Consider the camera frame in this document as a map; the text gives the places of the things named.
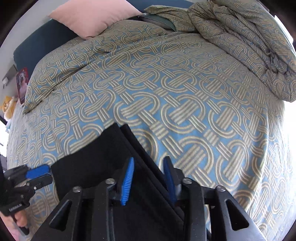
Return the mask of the person's left hand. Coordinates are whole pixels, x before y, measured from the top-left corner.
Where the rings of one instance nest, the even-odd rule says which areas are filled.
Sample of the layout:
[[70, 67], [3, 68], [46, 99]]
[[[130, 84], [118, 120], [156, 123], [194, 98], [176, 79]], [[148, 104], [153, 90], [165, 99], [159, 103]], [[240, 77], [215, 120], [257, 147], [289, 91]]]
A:
[[28, 224], [28, 219], [25, 210], [21, 210], [14, 214], [15, 218], [11, 216], [4, 216], [1, 213], [1, 219], [4, 222], [6, 228], [12, 235], [15, 240], [20, 240], [21, 233], [16, 228], [18, 227], [25, 227]]

